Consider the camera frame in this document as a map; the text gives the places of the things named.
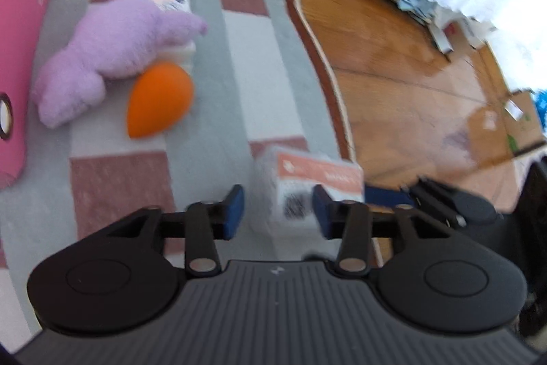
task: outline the barcode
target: barcode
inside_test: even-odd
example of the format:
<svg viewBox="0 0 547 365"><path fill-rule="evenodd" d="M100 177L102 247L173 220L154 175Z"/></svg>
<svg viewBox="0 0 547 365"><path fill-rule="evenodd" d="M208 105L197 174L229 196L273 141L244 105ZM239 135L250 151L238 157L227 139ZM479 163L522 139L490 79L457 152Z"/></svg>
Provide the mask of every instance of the barcode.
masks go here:
<svg viewBox="0 0 547 365"><path fill-rule="evenodd" d="M306 216L306 193L290 194L285 197L283 213L289 220L302 220Z"/></svg>

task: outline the paper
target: paper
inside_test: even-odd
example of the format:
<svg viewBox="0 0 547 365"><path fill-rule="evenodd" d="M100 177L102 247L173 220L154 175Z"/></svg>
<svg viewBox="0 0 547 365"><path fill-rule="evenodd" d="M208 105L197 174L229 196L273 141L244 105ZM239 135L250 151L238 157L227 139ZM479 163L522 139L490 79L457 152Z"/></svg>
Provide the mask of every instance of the paper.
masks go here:
<svg viewBox="0 0 547 365"><path fill-rule="evenodd" d="M498 119L498 114L494 112L493 110L487 110L484 114L484 123L482 124L482 128L484 130L496 130L496 121Z"/></svg>
<svg viewBox="0 0 547 365"><path fill-rule="evenodd" d="M515 121L518 121L519 119L522 118L522 116L524 115L524 112L522 110L519 109L519 106L517 106L513 101L509 100L507 101L507 103L505 103L505 110L507 111L508 114L511 115L511 117L515 120Z"/></svg>

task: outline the pink box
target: pink box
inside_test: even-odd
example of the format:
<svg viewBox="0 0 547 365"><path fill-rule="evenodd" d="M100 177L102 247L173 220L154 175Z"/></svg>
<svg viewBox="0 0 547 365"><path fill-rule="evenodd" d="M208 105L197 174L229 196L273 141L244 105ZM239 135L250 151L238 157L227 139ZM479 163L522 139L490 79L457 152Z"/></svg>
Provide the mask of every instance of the pink box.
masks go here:
<svg viewBox="0 0 547 365"><path fill-rule="evenodd" d="M0 0L0 188L25 164L32 62L48 0Z"/></svg>

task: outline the orange label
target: orange label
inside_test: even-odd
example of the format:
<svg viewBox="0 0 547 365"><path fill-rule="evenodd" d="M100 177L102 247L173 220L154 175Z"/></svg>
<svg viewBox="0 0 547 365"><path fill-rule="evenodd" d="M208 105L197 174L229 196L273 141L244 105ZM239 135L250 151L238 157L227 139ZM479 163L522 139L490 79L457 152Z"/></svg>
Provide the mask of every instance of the orange label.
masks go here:
<svg viewBox="0 0 547 365"><path fill-rule="evenodd" d="M331 161L280 153L277 169L280 179L299 178L351 194L363 192L363 171L359 166L338 165Z"/></svg>

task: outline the white box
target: white box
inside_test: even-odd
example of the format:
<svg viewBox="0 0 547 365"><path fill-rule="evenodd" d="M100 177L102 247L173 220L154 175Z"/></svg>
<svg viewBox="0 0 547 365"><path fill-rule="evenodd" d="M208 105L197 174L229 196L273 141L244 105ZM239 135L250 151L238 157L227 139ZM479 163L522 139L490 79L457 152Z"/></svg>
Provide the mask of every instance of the white box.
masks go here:
<svg viewBox="0 0 547 365"><path fill-rule="evenodd" d="M153 0L164 11L179 10L191 12L190 0ZM192 69L192 57L196 52L196 44L191 41L184 46L165 47L158 52L158 60L174 62L188 72Z"/></svg>
<svg viewBox="0 0 547 365"><path fill-rule="evenodd" d="M319 225L312 192L322 184L336 201L363 202L363 170L359 165L272 146L255 161L252 187L254 230L272 237L316 237Z"/></svg>

